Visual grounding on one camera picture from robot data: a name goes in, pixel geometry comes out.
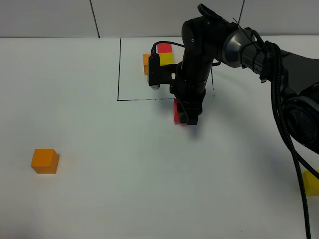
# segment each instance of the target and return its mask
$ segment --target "orange cube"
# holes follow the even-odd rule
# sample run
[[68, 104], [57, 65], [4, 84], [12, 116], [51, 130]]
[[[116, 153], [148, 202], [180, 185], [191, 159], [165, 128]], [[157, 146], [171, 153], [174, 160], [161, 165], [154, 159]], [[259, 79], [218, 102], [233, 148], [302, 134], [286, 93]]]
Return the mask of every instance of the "orange cube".
[[36, 149], [31, 167], [37, 173], [56, 173], [59, 157], [54, 149]]
[[143, 54], [143, 67], [144, 67], [144, 75], [148, 75], [148, 65], [149, 65], [149, 56], [150, 54]]

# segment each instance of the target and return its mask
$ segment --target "yellow block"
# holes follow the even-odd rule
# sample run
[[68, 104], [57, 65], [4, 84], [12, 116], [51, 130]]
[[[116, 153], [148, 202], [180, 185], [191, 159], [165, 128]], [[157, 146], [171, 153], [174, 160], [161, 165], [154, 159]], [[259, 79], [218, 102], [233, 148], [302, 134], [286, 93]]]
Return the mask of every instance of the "yellow block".
[[303, 181], [307, 196], [319, 196], [319, 180], [316, 177], [306, 171], [303, 173]]
[[148, 75], [148, 65], [149, 65], [149, 56], [150, 54], [143, 54], [143, 67], [144, 67], [144, 75]]
[[36, 149], [31, 167], [37, 173], [56, 173], [59, 155], [54, 149]]
[[174, 64], [174, 54], [172, 52], [160, 53], [159, 56], [160, 56], [160, 65], [161, 66]]

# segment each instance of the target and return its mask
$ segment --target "red block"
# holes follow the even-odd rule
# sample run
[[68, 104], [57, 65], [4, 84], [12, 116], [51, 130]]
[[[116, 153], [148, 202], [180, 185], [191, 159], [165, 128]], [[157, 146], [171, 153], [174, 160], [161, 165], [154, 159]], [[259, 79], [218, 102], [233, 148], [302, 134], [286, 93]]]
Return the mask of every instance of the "red block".
[[178, 99], [174, 99], [174, 122], [180, 123], [180, 118], [177, 111], [177, 103], [178, 103]]
[[158, 54], [159, 53], [170, 53], [173, 52], [173, 48], [171, 44], [168, 43], [161, 43], [158, 45]]

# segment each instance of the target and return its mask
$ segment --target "black cable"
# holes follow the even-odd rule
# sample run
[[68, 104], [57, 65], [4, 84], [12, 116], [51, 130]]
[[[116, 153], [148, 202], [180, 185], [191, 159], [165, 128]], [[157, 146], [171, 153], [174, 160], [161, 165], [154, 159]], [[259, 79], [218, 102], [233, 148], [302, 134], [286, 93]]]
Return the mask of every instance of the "black cable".
[[275, 54], [274, 57], [274, 68], [273, 68], [273, 75], [272, 75], [272, 82], [271, 82], [271, 100], [272, 100], [272, 108], [273, 114], [276, 121], [276, 125], [278, 131], [286, 144], [287, 148], [291, 152], [293, 157], [293, 162], [296, 169], [298, 185], [301, 193], [302, 203], [303, 203], [303, 210], [304, 210], [304, 219], [305, 219], [305, 229], [306, 229], [306, 238], [311, 239], [311, 232], [310, 232], [310, 223], [309, 223], [309, 212], [308, 212], [308, 205], [307, 205], [307, 198], [306, 192], [304, 187], [304, 182], [300, 170], [299, 161], [302, 159], [300, 155], [296, 152], [291, 137], [288, 133], [286, 122], [283, 115], [282, 110], [282, 103], [280, 98], [280, 85], [281, 85], [281, 76], [282, 76], [282, 55], [280, 48], [276, 44], [269, 44], [273, 53]]
[[179, 44], [179, 43], [176, 43], [176, 42], [172, 42], [172, 41], [158, 41], [158, 42], [155, 42], [152, 46], [152, 49], [151, 49], [151, 55], [155, 54], [156, 53], [156, 46], [158, 44], [162, 44], [162, 43], [167, 43], [167, 44], [172, 44], [172, 45], [175, 45], [175, 46], [180, 46], [180, 47], [185, 47], [184, 45], [182, 44]]

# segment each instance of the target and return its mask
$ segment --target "white wall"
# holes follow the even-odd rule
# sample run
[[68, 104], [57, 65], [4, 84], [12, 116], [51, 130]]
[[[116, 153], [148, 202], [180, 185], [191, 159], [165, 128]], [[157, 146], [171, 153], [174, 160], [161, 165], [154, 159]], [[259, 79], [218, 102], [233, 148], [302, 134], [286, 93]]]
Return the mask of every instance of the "white wall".
[[0, 0], [0, 37], [97, 37], [89, 0]]
[[262, 35], [318, 35], [318, 0], [245, 0], [240, 23]]
[[181, 36], [181, 27], [200, 16], [202, 3], [225, 19], [238, 20], [242, 0], [92, 0], [101, 37]]

